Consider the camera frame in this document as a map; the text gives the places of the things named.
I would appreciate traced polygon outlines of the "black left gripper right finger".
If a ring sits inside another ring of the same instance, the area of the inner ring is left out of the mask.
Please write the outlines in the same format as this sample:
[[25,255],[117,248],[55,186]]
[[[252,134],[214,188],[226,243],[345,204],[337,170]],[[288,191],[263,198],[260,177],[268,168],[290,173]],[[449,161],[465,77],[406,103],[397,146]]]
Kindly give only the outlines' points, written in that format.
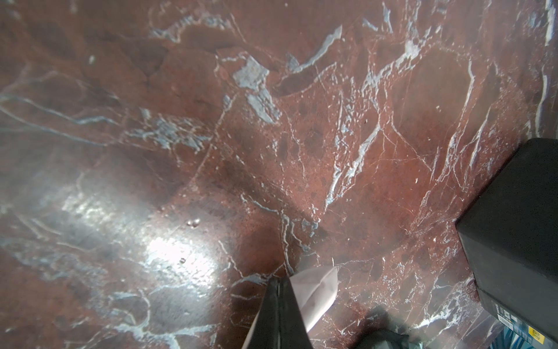
[[278,287],[278,325],[279,348],[312,348],[288,277],[283,277]]

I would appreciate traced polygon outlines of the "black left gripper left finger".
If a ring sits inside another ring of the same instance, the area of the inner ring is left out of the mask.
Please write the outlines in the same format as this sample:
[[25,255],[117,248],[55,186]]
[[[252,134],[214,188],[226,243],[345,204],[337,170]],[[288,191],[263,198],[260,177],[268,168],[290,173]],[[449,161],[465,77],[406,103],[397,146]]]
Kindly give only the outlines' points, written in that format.
[[279,348],[280,279],[273,278],[266,292],[257,317],[248,331],[243,348]]

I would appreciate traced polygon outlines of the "pink umbrella sleeve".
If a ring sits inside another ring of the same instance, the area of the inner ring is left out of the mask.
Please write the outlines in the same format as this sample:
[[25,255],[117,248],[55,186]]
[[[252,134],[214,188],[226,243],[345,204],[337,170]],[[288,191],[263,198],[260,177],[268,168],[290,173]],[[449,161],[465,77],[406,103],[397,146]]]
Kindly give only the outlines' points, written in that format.
[[293,275],[290,282],[306,332],[309,332],[334,304],[338,292],[338,268],[307,269]]

